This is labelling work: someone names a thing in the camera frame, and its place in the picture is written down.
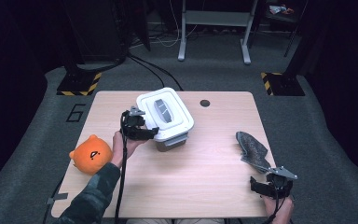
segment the white plastic container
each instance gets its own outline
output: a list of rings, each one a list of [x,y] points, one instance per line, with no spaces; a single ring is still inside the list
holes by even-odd
[[[179,95],[172,88],[163,88],[138,96],[138,108],[145,112],[147,129],[159,127],[154,140],[159,151],[183,145],[194,120]]]

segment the black face marking on toy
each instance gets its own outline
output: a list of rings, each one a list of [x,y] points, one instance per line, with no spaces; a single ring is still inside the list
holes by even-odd
[[[94,160],[94,156],[96,155],[100,155],[101,153],[99,153],[98,151],[92,151],[90,154],[89,154],[89,157]]]

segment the table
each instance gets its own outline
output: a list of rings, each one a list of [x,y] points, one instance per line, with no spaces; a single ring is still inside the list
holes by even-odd
[[[196,11],[186,10],[186,0],[182,4],[182,37],[179,48],[178,60],[183,61],[186,54],[186,25],[223,25],[223,26],[243,26],[246,27],[244,37],[241,39],[241,49],[243,62],[251,63],[248,50],[248,39],[251,33],[252,23],[255,17],[255,9],[258,0],[253,0],[250,12],[219,12],[219,11]]]
[[[97,134],[112,146],[119,130],[121,113],[136,105],[144,91],[99,91],[89,111],[77,145]],[[267,161],[275,162],[255,100],[243,91],[177,92],[195,120],[186,143],[159,152],[153,140],[140,145],[127,163],[121,218],[264,217],[265,206],[250,190],[250,176],[264,182],[249,164],[241,161],[241,147],[235,133],[253,135],[267,149]],[[200,105],[208,100],[210,105]],[[90,176],[79,172],[70,161],[52,215],[58,217],[86,186]],[[117,183],[113,200],[104,216],[115,215]]]

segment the container lid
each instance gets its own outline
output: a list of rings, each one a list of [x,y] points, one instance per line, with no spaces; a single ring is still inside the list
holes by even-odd
[[[194,126],[194,120],[179,95],[172,88],[163,88],[141,94],[136,99],[147,129],[159,127],[154,140],[164,142],[187,133]]]

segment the dark green sleeve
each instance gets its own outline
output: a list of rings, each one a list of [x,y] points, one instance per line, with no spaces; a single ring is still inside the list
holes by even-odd
[[[55,223],[101,223],[119,179],[120,170],[108,162],[89,180]]]

